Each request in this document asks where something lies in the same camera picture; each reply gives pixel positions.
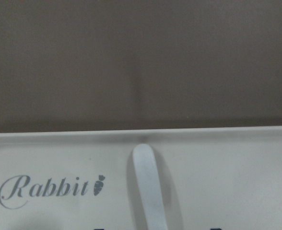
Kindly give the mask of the cream rabbit tray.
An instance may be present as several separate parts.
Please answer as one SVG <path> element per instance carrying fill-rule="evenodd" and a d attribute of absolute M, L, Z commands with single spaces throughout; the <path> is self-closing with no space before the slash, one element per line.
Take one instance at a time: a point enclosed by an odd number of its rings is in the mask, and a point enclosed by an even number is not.
<path fill-rule="evenodd" d="M 0 134 L 0 230 L 148 230 L 139 144 L 168 230 L 282 230 L 282 126 Z"/>

